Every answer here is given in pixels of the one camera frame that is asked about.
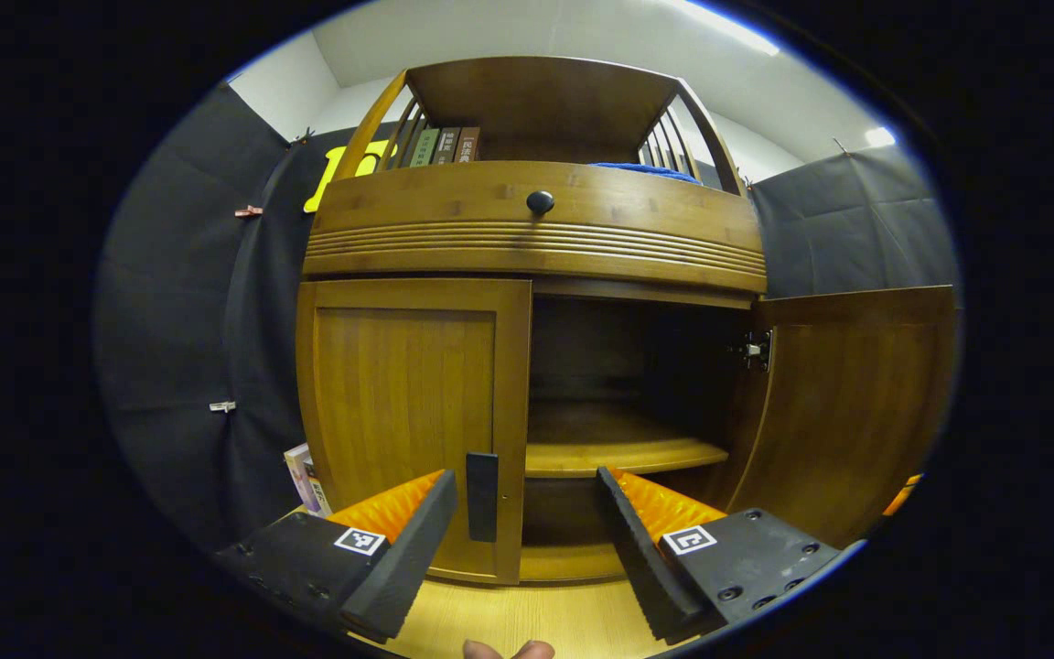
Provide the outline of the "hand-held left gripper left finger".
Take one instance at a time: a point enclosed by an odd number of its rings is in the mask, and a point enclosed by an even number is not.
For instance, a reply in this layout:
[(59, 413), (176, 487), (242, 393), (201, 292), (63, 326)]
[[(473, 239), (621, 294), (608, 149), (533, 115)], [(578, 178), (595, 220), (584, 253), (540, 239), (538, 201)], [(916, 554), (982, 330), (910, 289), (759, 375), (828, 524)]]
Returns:
[(457, 509), (440, 469), (338, 513), (288, 513), (218, 551), (216, 562), (276, 608), (329, 633), (396, 638)]

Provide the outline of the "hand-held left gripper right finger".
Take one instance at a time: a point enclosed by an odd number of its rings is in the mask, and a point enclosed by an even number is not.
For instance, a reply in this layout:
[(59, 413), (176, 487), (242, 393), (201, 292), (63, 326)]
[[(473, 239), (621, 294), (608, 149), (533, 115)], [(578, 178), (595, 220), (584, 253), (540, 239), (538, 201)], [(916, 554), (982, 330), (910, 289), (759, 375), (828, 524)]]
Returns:
[(640, 474), (597, 469), (597, 503), (657, 641), (740, 629), (844, 563), (774, 513), (723, 513)]

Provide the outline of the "wooden cabinet door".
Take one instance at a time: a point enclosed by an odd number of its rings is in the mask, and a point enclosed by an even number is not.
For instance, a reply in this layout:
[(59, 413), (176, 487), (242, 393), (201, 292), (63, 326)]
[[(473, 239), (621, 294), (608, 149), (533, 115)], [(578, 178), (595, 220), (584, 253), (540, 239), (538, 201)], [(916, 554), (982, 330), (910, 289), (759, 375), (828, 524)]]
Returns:
[(769, 351), (737, 379), (720, 505), (837, 549), (867, 534), (940, 433), (958, 318), (950, 286), (754, 304)]
[[(523, 279), (301, 284), (298, 395), (333, 508), (452, 469), (457, 512), (431, 575), (516, 584), (531, 332), (532, 284)], [(468, 537), (468, 453), (499, 456), (495, 543)]]

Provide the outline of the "wooden double-door shoe cabinet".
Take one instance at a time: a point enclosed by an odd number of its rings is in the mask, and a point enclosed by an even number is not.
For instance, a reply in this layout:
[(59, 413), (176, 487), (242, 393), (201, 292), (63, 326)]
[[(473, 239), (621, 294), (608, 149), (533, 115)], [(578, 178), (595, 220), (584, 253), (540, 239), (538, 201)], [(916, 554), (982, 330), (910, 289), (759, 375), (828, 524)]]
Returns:
[(338, 508), (455, 472), (432, 578), (607, 580), (601, 467), (866, 534), (934, 443), (957, 316), (949, 286), (770, 296), (685, 81), (464, 59), (398, 72), (319, 185), (298, 399)]

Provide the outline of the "wooden inner cabinet shelf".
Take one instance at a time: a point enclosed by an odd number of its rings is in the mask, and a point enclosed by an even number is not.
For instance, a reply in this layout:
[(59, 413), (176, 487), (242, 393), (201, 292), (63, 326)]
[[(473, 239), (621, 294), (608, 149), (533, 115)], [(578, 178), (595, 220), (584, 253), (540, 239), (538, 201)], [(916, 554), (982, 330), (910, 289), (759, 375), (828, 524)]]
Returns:
[(534, 402), (527, 422), (524, 474), (593, 477), (601, 466), (656, 474), (713, 466), (724, 448), (618, 402)]

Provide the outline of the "metal door hinge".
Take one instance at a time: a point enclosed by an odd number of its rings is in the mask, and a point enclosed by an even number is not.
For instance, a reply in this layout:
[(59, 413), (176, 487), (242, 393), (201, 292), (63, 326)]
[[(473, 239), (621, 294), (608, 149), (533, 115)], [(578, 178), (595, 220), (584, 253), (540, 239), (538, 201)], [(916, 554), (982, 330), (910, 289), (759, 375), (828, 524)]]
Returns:
[(772, 362), (774, 333), (772, 329), (752, 330), (728, 345), (727, 353), (743, 362), (748, 371), (768, 373)]

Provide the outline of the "wooden cabinet drawer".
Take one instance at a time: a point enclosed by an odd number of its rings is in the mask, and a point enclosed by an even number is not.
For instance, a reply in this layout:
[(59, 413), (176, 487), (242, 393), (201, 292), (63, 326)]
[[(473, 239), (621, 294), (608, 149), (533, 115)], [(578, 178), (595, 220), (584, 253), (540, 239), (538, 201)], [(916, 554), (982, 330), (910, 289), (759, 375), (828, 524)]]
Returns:
[[(553, 193), (543, 217), (524, 201)], [(326, 186), (306, 275), (575, 275), (764, 295), (750, 203), (704, 185), (589, 164), (398, 168)]]

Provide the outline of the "grey book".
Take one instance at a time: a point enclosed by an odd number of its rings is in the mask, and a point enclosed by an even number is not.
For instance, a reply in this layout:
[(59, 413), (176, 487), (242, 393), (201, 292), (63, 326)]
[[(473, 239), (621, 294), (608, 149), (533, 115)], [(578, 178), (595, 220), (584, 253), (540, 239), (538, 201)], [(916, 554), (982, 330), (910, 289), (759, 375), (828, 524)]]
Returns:
[(325, 493), (325, 488), (323, 488), (323, 483), (318, 478), (317, 468), (314, 466), (314, 460), (311, 458), (304, 460), (304, 468), (307, 476), (307, 481), (315, 503), (317, 504), (317, 513), (321, 517), (330, 517), (333, 513), (333, 509), (328, 502), (328, 497)]

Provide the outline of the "black backdrop cloth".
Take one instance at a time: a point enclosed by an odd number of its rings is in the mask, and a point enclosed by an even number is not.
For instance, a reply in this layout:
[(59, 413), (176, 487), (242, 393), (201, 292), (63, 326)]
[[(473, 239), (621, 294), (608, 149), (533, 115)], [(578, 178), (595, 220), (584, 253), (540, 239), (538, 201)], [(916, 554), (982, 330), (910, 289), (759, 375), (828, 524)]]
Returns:
[[(147, 495), (202, 553), (298, 504), (296, 287), (301, 206), (351, 125), (277, 131), (220, 88), (130, 185), (102, 252), (95, 358), (113, 437)], [(951, 285), (963, 275), (926, 168), (867, 147), (756, 180), (769, 296)], [(260, 206), (260, 217), (235, 210)], [(229, 414), (210, 402), (235, 401)]]

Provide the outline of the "blue cloth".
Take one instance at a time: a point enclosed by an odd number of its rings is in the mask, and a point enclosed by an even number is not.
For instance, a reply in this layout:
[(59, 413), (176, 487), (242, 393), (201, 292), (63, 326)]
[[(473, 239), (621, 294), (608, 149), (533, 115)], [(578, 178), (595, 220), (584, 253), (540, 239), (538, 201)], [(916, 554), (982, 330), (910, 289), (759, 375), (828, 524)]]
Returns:
[(637, 164), (637, 163), (614, 163), (614, 162), (598, 162), (590, 163), (591, 167), (602, 167), (611, 168), (611, 170), (618, 171), (630, 171), (635, 174), (645, 174), (652, 175), (656, 177), (678, 180), (678, 182), (686, 182), (691, 185), (703, 185), (699, 179), (695, 178), (690, 174), (682, 174), (674, 168), (668, 167), (655, 167), (648, 164)]

